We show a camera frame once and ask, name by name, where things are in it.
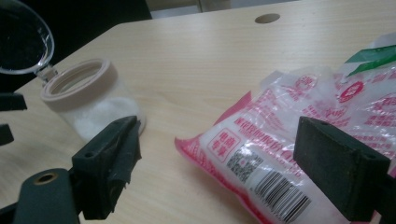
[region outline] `plastic wrapper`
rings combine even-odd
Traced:
[[[347,77],[327,67],[274,72],[207,132],[177,150],[240,199],[261,223],[349,223],[292,158],[298,119],[330,122],[392,159],[396,67]]]

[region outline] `jar lid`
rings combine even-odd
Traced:
[[[54,40],[50,28],[20,1],[0,1],[0,73],[37,73],[52,58]]]

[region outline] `wooden table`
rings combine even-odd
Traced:
[[[263,14],[278,21],[258,24]],[[191,165],[174,139],[207,130],[274,70],[324,64],[337,69],[379,35],[396,30],[394,0],[313,0],[118,25],[56,65],[59,71],[108,58],[145,111],[143,160],[116,212],[92,223],[255,223],[236,198]],[[49,168],[70,168],[84,145],[40,100],[41,83],[22,87],[27,111],[3,112],[16,140],[0,147],[0,207],[21,183]]]

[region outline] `clear plastic jar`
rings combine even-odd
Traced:
[[[41,99],[87,142],[115,119],[137,116],[139,133],[145,127],[145,116],[109,60],[67,69],[45,85]]]

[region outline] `jar rim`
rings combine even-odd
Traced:
[[[41,99],[56,112],[75,109],[109,91],[117,78],[116,68],[111,61],[88,60],[68,68],[51,79],[41,91]]]

